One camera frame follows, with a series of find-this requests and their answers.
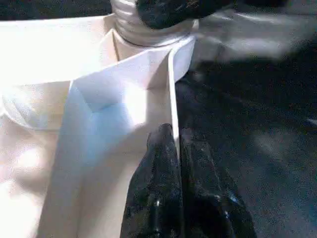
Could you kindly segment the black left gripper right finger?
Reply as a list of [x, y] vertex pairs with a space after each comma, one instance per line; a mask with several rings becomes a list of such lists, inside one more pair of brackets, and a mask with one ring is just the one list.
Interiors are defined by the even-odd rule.
[[180, 152], [185, 236], [254, 238], [252, 217], [209, 141], [197, 131], [184, 129], [180, 132]]

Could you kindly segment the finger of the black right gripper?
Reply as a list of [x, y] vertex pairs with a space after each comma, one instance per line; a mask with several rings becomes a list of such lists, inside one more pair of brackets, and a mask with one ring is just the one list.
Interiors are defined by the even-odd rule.
[[161, 30], [185, 20], [204, 18], [233, 3], [232, 0], [138, 0], [136, 10], [147, 27]]

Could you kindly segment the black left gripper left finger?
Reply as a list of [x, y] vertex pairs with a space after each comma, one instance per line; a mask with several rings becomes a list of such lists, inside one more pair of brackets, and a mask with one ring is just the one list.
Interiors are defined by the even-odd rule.
[[128, 187], [123, 238], [179, 238], [183, 233], [182, 184], [172, 126], [152, 131]]

